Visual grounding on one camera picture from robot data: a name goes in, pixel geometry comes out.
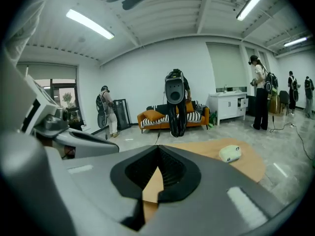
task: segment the white wall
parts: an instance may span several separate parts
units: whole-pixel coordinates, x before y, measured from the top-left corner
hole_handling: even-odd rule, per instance
[[[305,108],[305,90],[304,81],[306,76],[309,76],[315,82],[315,52],[312,50],[295,53],[293,55],[279,58],[280,76],[278,80],[281,81],[281,90],[289,91],[287,80],[289,78],[289,71],[293,72],[298,84],[301,85],[299,89],[299,101],[296,103],[298,107]],[[313,110],[315,110],[315,101],[313,101]]]
[[[273,54],[253,44],[225,37],[188,37],[152,44],[110,61],[101,67],[103,83],[110,88],[113,99],[126,99],[133,123],[137,122],[137,115],[148,106],[162,104],[164,79],[174,68],[183,71],[189,82],[192,99],[206,104],[208,94],[216,92],[206,43],[240,46],[249,95],[253,95],[250,86],[252,68],[248,65],[249,58],[245,47],[266,53],[271,71],[278,70],[278,63]]]
[[[95,99],[101,88],[101,80],[99,63],[96,60],[58,50],[26,46],[19,61],[78,66],[77,89],[82,118],[88,127],[88,133],[99,130]]]

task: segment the orange sofa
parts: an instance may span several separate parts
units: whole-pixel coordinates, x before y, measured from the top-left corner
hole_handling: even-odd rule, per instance
[[[205,108],[204,116],[201,116],[201,122],[196,123],[196,122],[187,122],[187,127],[197,127],[197,126],[202,126],[202,125],[206,125],[207,129],[208,129],[208,124],[209,124],[209,109]],[[141,129],[141,133],[143,132],[143,129],[166,129],[169,128],[169,123],[162,123],[162,124],[157,124],[157,125],[150,125],[150,126],[145,126],[143,128],[141,128],[141,121],[143,121],[146,117],[144,116],[143,113],[138,115],[138,125],[139,128]]]

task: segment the floor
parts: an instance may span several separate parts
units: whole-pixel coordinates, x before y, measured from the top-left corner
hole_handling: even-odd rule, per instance
[[[301,135],[309,157],[315,156],[315,120],[306,118],[302,110],[296,110],[295,116],[290,114],[275,116],[275,127],[283,128],[286,123],[293,123]],[[267,131],[255,130],[251,127],[254,117],[246,116],[223,120],[220,126],[206,130],[206,127],[187,128],[183,137],[174,138],[169,130],[161,130],[157,144],[202,142],[225,137],[236,138],[250,144],[261,155],[266,165],[264,178],[259,182],[273,193],[278,200],[287,205],[298,198],[306,190],[313,174],[312,162],[306,157],[296,128],[287,125],[284,130],[269,132],[272,125],[272,115],[269,115]],[[97,136],[104,137],[105,131]],[[141,134],[138,126],[132,126],[109,140],[120,147],[120,152],[155,144],[158,130],[146,130]]]

